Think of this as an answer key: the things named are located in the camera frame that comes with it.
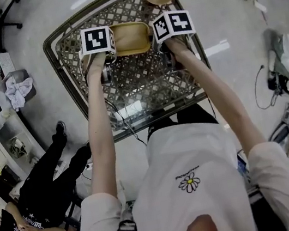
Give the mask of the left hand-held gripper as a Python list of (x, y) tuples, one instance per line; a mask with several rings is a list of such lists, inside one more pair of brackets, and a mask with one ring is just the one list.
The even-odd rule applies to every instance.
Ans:
[(100, 26), (80, 30), (80, 60), (83, 76), (87, 74), (97, 54), (105, 53), (105, 64), (101, 72), (101, 83), (109, 84), (112, 80), (111, 68), (117, 59), (115, 35), (109, 26)]

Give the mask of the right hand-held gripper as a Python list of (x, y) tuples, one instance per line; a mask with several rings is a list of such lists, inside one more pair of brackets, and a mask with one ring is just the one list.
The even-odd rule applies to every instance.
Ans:
[(165, 40), (179, 39), (192, 51), (191, 37), (196, 34), (190, 14), (187, 10), (166, 11), (156, 17), (151, 23), (155, 51), (160, 53), (166, 68), (182, 69), (184, 66), (177, 62)]

